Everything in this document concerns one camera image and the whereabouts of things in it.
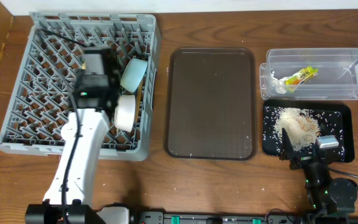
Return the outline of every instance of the clear plastic container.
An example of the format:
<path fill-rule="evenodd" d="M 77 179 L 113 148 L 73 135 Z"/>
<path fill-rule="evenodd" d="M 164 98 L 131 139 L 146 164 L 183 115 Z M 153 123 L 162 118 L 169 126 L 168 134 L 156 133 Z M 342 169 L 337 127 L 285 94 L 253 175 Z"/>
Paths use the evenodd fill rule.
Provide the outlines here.
<path fill-rule="evenodd" d="M 264 100 L 358 100 L 358 48 L 272 49 L 266 61 L 259 67 Z M 277 83 L 307 66 L 317 68 L 317 76 L 301 85 Z"/>

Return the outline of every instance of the wooden table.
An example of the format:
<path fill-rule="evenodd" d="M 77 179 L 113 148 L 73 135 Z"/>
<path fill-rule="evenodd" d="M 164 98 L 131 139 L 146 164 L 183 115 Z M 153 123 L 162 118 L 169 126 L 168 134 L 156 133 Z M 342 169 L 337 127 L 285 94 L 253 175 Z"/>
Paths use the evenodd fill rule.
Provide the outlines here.
<path fill-rule="evenodd" d="M 244 47 L 255 55 L 258 71 L 268 49 L 358 47 L 358 10 L 157 14 L 156 17 L 163 41 L 154 91 L 150 154 L 143 162 L 100 161 L 93 207 L 124 202 L 171 212 L 259 215 L 272 208 L 299 213 L 311 208 L 302 170 L 290 170 L 288 161 L 264 155 L 261 132 L 257 155 L 248 162 L 174 159 L 167 155 L 162 142 L 169 59 L 179 47 Z M 31 26 L 30 17 L 15 17 L 9 33 L 0 68 L 0 129 Z M 258 77 L 255 84 L 259 89 Z M 262 103 L 257 91 L 259 130 Z M 346 104 L 352 110 L 356 159 L 350 164 L 332 166 L 358 174 L 358 101 Z M 58 158 L 0 152 L 0 223 L 24 222 L 27 205 L 40 203 L 49 188 Z M 358 199 L 355 215 L 358 215 Z"/>

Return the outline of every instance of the gray plastic crate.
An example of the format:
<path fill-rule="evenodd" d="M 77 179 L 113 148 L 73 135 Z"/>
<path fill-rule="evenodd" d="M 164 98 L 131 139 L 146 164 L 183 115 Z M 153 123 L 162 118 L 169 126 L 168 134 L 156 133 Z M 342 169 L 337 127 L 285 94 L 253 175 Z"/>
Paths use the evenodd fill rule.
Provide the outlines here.
<path fill-rule="evenodd" d="M 161 35 L 155 17 L 145 14 L 84 16 L 65 13 L 30 13 L 34 21 L 0 133 L 0 150 L 6 153 L 46 156 L 61 154 L 60 135 L 69 113 L 68 92 L 58 73 L 71 88 L 81 68 L 80 46 L 52 35 L 35 34 L 49 29 L 85 44 L 110 46 L 124 71 L 128 61 L 148 61 L 139 115 L 130 133 L 114 122 L 106 134 L 100 159 L 142 161 L 149 153 L 153 117 L 154 79 L 158 69 Z"/>

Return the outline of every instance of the white background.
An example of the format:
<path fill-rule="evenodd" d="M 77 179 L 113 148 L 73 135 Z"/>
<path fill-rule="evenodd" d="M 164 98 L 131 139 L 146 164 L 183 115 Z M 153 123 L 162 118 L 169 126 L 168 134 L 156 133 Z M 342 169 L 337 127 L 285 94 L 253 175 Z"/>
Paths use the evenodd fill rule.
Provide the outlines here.
<path fill-rule="evenodd" d="M 30 11 L 156 13 L 358 9 L 358 0 L 0 0 L 13 16 Z"/>

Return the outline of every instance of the cable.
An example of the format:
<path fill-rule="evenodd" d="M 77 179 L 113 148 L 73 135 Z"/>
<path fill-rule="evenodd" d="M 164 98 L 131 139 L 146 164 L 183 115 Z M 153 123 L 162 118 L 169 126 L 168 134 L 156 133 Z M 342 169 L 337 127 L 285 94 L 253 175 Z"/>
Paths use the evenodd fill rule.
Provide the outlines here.
<path fill-rule="evenodd" d="M 42 32 L 44 32 L 44 33 L 46 33 L 46 34 L 55 35 L 55 36 L 57 36 L 57 37 L 59 37 L 59 38 L 65 39 L 65 40 L 70 41 L 70 42 L 73 42 L 74 44 L 78 44 L 78 45 L 80 45 L 80 46 L 82 46 L 82 47 L 87 47 L 85 44 L 83 44 L 83 43 L 81 43 L 81 42 L 78 42 L 78 41 L 76 41 L 76 40 L 70 39 L 70 38 L 68 38 L 68 37 L 64 37 L 64 36 L 62 36 L 62 35 L 60 35 L 60 34 L 57 34 L 57 33 L 55 33 L 55 32 L 49 31 L 49 30 L 47 30 L 47 29 L 39 29 L 39 30 L 41 30 Z"/>
<path fill-rule="evenodd" d="M 355 174 L 350 174 L 348 172 L 343 172 L 343 171 L 340 171 L 340 170 L 336 170 L 336 169 L 333 169 L 333 168 L 330 168 L 329 166 L 327 166 L 327 168 L 330 170 L 330 171 L 333 171 L 337 174 L 342 174 L 342 175 L 348 175 L 349 177 L 354 177 L 354 178 L 358 178 L 358 175 L 355 175 Z"/>
<path fill-rule="evenodd" d="M 279 208 L 273 208 L 273 209 L 271 209 L 270 211 L 267 212 L 267 214 L 266 214 L 266 216 L 265 216 L 265 222 L 266 222 L 266 223 L 269 223 L 269 222 L 268 222 L 269 213 L 272 212 L 272 211 L 280 211 L 280 212 L 282 212 L 282 213 L 285 213 L 283 210 L 281 210 L 281 209 L 279 209 Z M 285 215 L 285 216 L 287 217 L 288 221 L 290 221 L 292 224 L 295 224 L 295 221 L 296 221 L 296 220 L 291 220 L 288 215 Z"/>
<path fill-rule="evenodd" d="M 40 30 L 45 32 L 45 33 L 55 35 L 55 36 L 57 36 L 59 38 L 63 38 L 63 39 L 68 40 L 70 42 L 73 42 L 73 43 L 79 44 L 79 45 L 81 45 L 83 47 L 86 47 L 86 45 L 84 45 L 82 43 L 79 43 L 79 42 L 77 42 L 75 40 L 71 40 L 69 38 L 63 37 L 63 36 L 61 36 L 59 34 L 50 32 L 49 30 L 39 29 L 38 31 L 40 31 Z M 39 32 L 38 32 L 38 36 L 39 36 L 41 42 L 44 42 L 44 39 L 39 34 Z M 75 152 L 75 149 L 76 149 L 77 144 L 78 144 L 78 138 L 81 135 L 81 130 L 80 130 L 81 123 L 80 123 L 80 116 L 78 114 L 77 105 L 75 103 L 73 93 L 70 91 L 70 86 L 69 86 L 66 78 L 60 72 L 58 72 L 58 75 L 60 76 L 60 78 L 62 79 L 62 82 L 65 84 L 65 86 L 67 88 L 68 97 L 70 98 L 71 104 L 73 105 L 73 110 L 74 110 L 74 113 L 75 113 L 75 116 L 76 116 L 76 124 L 77 124 L 77 132 L 75 134 L 75 139 L 74 139 L 73 147 L 72 147 L 71 152 L 70 152 L 70 156 L 68 157 L 68 160 L 67 160 L 67 165 L 66 165 L 64 176 L 63 176 L 63 183 L 62 183 L 62 217 L 63 217 L 64 223 L 69 224 L 68 217 L 67 217 L 67 212 L 66 212 L 66 206 L 67 206 L 67 181 L 68 181 L 68 173 L 70 172 L 71 163 L 73 162 L 74 152 Z"/>

